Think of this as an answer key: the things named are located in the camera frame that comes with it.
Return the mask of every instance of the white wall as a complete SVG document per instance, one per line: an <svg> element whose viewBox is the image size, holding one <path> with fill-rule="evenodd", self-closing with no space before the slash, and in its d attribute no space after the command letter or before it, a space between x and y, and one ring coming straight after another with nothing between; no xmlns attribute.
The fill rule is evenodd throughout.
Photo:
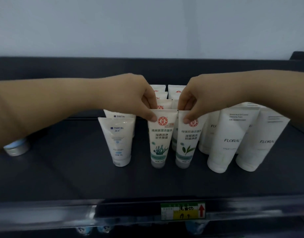
<svg viewBox="0 0 304 238"><path fill-rule="evenodd" d="M304 0L0 0L0 56L288 59Z"/></svg>

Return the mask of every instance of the red logo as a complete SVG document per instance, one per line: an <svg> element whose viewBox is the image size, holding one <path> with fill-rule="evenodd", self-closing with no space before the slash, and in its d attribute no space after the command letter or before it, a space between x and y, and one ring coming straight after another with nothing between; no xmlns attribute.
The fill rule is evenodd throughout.
<svg viewBox="0 0 304 238"><path fill-rule="evenodd" d="M198 119L195 119L194 121L191 121L191 122L189 123L189 126L190 126L190 127L196 127L197 124L198 124Z"/></svg>
<svg viewBox="0 0 304 238"><path fill-rule="evenodd" d="M164 126L168 123L168 119L167 119L167 117L160 117L158 122L159 122L159 125Z"/></svg>

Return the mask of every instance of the price tag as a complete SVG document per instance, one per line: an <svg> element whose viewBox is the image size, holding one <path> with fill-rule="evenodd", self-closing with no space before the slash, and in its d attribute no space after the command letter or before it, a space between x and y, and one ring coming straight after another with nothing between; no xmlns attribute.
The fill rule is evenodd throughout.
<svg viewBox="0 0 304 238"><path fill-rule="evenodd" d="M193 220L205 218L205 202L161 204L162 220Z"/></svg>

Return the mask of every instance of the hand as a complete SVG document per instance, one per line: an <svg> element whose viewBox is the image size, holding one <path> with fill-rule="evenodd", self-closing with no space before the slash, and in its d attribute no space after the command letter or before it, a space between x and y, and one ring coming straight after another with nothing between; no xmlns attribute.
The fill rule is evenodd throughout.
<svg viewBox="0 0 304 238"><path fill-rule="evenodd" d="M249 101L246 84L250 72L202 74L190 79L178 102L179 110L190 110L184 123L223 108Z"/></svg>
<svg viewBox="0 0 304 238"><path fill-rule="evenodd" d="M100 107L112 112L135 114L156 122L150 109L157 109L153 88L142 75L121 74L97 79L101 83Z"/></svg>

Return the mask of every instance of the tube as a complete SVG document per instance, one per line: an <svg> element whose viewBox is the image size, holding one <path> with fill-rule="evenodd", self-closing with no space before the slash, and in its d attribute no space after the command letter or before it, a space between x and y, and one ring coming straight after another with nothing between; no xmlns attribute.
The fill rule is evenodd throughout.
<svg viewBox="0 0 304 238"><path fill-rule="evenodd" d="M131 160L134 118L98 118L112 161L123 167Z"/></svg>
<svg viewBox="0 0 304 238"><path fill-rule="evenodd" d="M261 105L259 104L255 104L255 103L249 103L249 102L246 102L244 103L244 105L246 106L253 106L253 107L261 107ZM254 126L255 122L257 121L257 116L258 116L259 112L257 112L254 116L253 116L253 119L252 119L252 123L249 125L249 128L247 129L247 131L245 132L245 135L243 136L243 139L236 151L236 154L238 154L240 152L240 150L243 149L243 147L245 146L245 143L247 142L248 140L248 134L251 132L252 130L252 127Z"/></svg>
<svg viewBox="0 0 304 238"><path fill-rule="evenodd" d="M150 84L155 92L165 92L166 85Z"/></svg>
<svg viewBox="0 0 304 238"><path fill-rule="evenodd" d="M173 93L172 97L173 102L172 102L172 107L171 109L177 110L178 106L178 99L180 98L181 93ZM176 146L177 146L177 131L178 131L178 116L174 124L174 129L173 129L173 135L172 135L172 150L176 151Z"/></svg>
<svg viewBox="0 0 304 238"><path fill-rule="evenodd" d="M257 112L259 112L259 107L245 106L233 106L220 111L207 160L207 165L212 171L223 173L227 170Z"/></svg>
<svg viewBox="0 0 304 238"><path fill-rule="evenodd" d="M151 164L154 168L162 168L168 155L178 110L151 109L157 116L156 122L148 121Z"/></svg>
<svg viewBox="0 0 304 238"><path fill-rule="evenodd" d="M220 110L208 114L207 122L203 127L201 138L199 139L198 148L200 152L209 155L213 143L213 137L218 124Z"/></svg>
<svg viewBox="0 0 304 238"><path fill-rule="evenodd" d="M182 169L189 167L197 147L197 142L202 133L202 128L208 117L208 114L205 114L189 124L184 124L183 119L188 113L189 111L181 110L178 112L178 137L175 163Z"/></svg>
<svg viewBox="0 0 304 238"><path fill-rule="evenodd" d="M157 99L157 109L171 109L173 99Z"/></svg>
<svg viewBox="0 0 304 238"><path fill-rule="evenodd" d="M133 138L134 138L134 129L135 129L135 118L134 114L123 114L118 112L111 112L106 109L103 110L105 112L106 118L134 118L134 126L133 126Z"/></svg>
<svg viewBox="0 0 304 238"><path fill-rule="evenodd" d="M237 165L255 171L281 135L289 119L274 110L261 107L257 121L248 134L245 146L236 158Z"/></svg>
<svg viewBox="0 0 304 238"><path fill-rule="evenodd" d="M168 92L155 92L156 99L167 99Z"/></svg>
<svg viewBox="0 0 304 238"><path fill-rule="evenodd" d="M186 85L168 85L169 99L175 99L174 94L181 93L185 87Z"/></svg>

